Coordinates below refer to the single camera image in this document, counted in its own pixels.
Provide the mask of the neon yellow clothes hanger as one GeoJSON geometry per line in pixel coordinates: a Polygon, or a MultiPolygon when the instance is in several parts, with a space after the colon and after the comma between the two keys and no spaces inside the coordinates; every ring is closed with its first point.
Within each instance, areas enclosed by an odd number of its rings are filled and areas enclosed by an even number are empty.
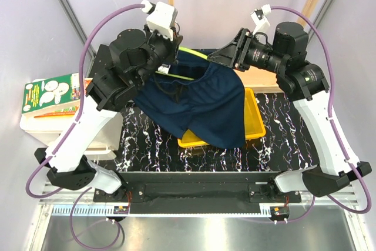
{"type": "Polygon", "coordinates": [[[207,56],[213,51],[214,49],[190,49],[180,46],[176,58],[177,64],[164,63],[155,74],[184,81],[199,79],[209,67],[207,56]]]}

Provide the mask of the navy blue shorts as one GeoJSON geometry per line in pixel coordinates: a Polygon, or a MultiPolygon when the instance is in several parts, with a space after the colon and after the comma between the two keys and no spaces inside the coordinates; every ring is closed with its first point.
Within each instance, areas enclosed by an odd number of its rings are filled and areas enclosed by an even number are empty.
{"type": "Polygon", "coordinates": [[[245,144],[245,89],[232,69],[209,62],[193,81],[155,74],[134,102],[161,128],[181,139],[187,130],[223,149],[245,144]]]}

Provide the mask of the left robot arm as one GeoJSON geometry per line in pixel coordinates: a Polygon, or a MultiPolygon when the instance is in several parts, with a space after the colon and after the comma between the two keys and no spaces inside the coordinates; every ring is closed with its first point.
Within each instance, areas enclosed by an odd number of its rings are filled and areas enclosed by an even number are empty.
{"type": "Polygon", "coordinates": [[[92,187],[115,202],[126,197],[123,178],[93,163],[84,152],[163,63],[176,63],[183,36],[175,28],[171,31],[172,38],[165,38],[147,26],[126,29],[110,43],[111,60],[93,76],[72,125],[53,146],[35,151],[38,162],[49,169],[46,176],[53,186],[59,190],[92,187]]]}

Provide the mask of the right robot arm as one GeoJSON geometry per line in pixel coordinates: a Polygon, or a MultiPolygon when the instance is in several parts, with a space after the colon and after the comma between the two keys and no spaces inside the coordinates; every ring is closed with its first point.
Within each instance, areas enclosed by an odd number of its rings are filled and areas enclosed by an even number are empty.
{"type": "Polygon", "coordinates": [[[353,156],[347,161],[328,115],[329,84],[322,69],[306,60],[308,34],[296,22],[276,27],[272,44],[261,43],[257,33],[239,30],[236,37],[211,53],[210,62],[244,72],[256,67],[276,75],[278,87],[298,110],[314,142],[319,164],[281,172],[267,186],[268,198],[283,200],[288,192],[308,191],[316,197],[337,192],[371,173],[371,165],[353,156]]]}

